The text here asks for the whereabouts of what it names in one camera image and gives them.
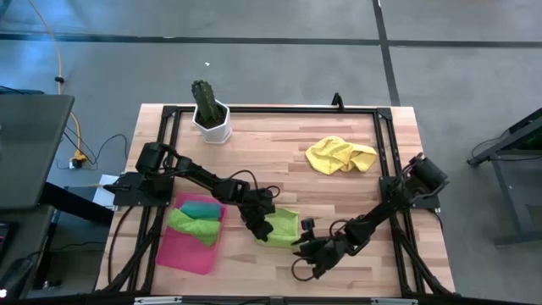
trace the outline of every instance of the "green towel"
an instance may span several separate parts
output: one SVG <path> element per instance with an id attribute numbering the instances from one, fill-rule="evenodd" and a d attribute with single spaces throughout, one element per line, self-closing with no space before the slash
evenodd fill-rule
<path id="1" fill-rule="evenodd" d="M 216 219 L 192 219 L 177 208 L 172 209 L 169 213 L 167 224 L 173 230 L 194 236 L 207 247 L 214 244 L 220 231 L 220 221 Z"/>
<path id="2" fill-rule="evenodd" d="M 268 235 L 268 241 L 256 240 L 256 243 L 268 247 L 293 248 L 291 243 L 299 239 L 298 219 L 298 212 L 276 208 L 275 213 L 265 215 L 265 220 L 273 226 L 273 232 Z"/>

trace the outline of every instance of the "cactus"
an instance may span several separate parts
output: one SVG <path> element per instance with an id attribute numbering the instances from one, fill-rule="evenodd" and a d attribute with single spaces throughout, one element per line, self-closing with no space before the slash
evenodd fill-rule
<path id="1" fill-rule="evenodd" d="M 200 114 L 200 125 L 213 128 L 224 122 L 223 113 L 214 100 L 213 88 L 204 80 L 196 80 L 192 84 L 192 95 L 196 99 L 197 110 Z"/>

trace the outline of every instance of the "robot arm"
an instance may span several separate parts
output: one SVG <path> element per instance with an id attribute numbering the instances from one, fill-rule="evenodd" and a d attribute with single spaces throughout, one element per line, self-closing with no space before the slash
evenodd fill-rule
<path id="1" fill-rule="evenodd" d="M 179 155 L 173 147 L 157 142 L 145 144 L 135 168 L 144 174 L 147 180 L 156 182 L 151 183 L 152 185 L 159 184 L 160 179 L 177 176 L 209 190 L 220 202 L 237 206 L 246 228 L 257 239 L 267 241 L 268 234 L 273 231 L 273 226 L 265 221 L 265 215 L 275 212 L 273 198 L 278 194 L 274 196 L 269 187 L 251 190 L 247 181 L 234 179 L 233 175 L 221 179 L 193 163 L 190 158 Z"/>
<path id="2" fill-rule="evenodd" d="M 329 228 L 329 236 L 324 237 L 314 236 L 314 220 L 304 219 L 301 227 L 305 232 L 301 234 L 300 240 L 294 242 L 301 244 L 300 251 L 295 253 L 300 257 L 296 263 L 305 260 L 314 267 L 311 277 L 300 279 L 294 272 L 294 263 L 292 274 L 298 280 L 318 279 L 333 268 L 345 254 L 358 254 L 369 243 L 376 227 L 394 216 L 397 211 L 410 208 L 417 200 L 436 196 L 448 183 L 446 179 L 447 176 L 433 162 L 419 153 L 401 174 L 388 184 L 382 203 L 367 215 L 335 221 Z M 343 225 L 333 232 L 334 226 L 339 223 Z"/>

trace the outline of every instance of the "desk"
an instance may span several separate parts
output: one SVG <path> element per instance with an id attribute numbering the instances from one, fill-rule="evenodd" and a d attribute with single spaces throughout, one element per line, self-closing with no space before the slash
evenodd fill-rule
<path id="1" fill-rule="evenodd" d="M 162 108 L 162 104 L 141 106 L 126 171 L 136 170 L 135 164 L 143 144 L 156 141 Z M 406 107 L 392 108 L 392 113 L 401 162 L 407 164 L 410 158 L 422 151 L 414 111 Z M 365 174 L 352 171 L 326 176 L 313 170 L 304 154 L 308 147 L 326 136 L 340 136 L 346 141 L 376 147 L 372 117 L 358 114 L 232 113 L 231 123 L 234 134 L 230 140 L 223 146 L 213 146 L 203 142 L 198 129 L 191 123 L 191 114 L 183 114 L 176 149 L 218 176 L 226 177 L 237 170 L 249 169 L 256 175 L 260 186 L 277 185 L 282 190 L 280 196 L 274 199 L 277 207 L 298 211 L 300 219 L 315 218 L 317 235 L 328 234 L 332 221 L 365 214 L 379 203 L 378 179 L 382 174 L 378 161 Z M 385 128 L 383 132 L 387 141 Z M 393 172 L 392 164 L 388 166 Z M 207 194 L 200 186 L 182 179 L 175 180 L 174 191 Z M 290 266 L 296 258 L 291 251 L 257 245 L 251 232 L 243 225 L 237 209 L 228 209 L 214 272 L 198 275 L 157 265 L 152 294 L 301 297 L 400 295 L 389 223 L 382 224 L 376 230 L 371 242 L 356 257 L 343 258 L 320 280 L 299 282 L 290 274 Z M 141 211 L 142 208 L 134 208 L 119 231 L 113 254 L 113 276 L 122 269 L 134 250 Z M 123 211 L 119 211 L 113 217 L 107 249 L 122 214 Z M 442 284 L 453 290 L 438 220 L 422 210 L 412 210 L 412 218 L 420 255 Z M 107 285 L 107 265 L 106 252 L 97 289 Z M 144 278 L 146 266 L 147 257 L 144 257 L 138 287 Z M 411 273 L 410 262 L 407 261 L 406 266 Z M 412 277 L 409 283 L 414 287 Z"/>

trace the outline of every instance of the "green cloth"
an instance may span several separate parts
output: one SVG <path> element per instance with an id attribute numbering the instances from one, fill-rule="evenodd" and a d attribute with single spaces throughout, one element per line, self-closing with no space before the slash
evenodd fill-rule
<path id="1" fill-rule="evenodd" d="M 214 244 L 220 231 L 220 221 L 216 219 L 193 219 L 177 208 L 171 210 L 166 223 L 173 230 L 194 236 L 207 247 Z"/>
<path id="2" fill-rule="evenodd" d="M 268 241 L 256 240 L 256 243 L 268 247 L 293 248 L 291 243 L 299 239 L 298 219 L 298 212 L 276 208 L 275 213 L 265 215 L 265 220 L 273 226 L 273 232 L 268 235 Z"/>
<path id="3" fill-rule="evenodd" d="M 214 202 L 187 200 L 180 207 L 180 211 L 193 219 L 219 219 L 222 208 Z"/>

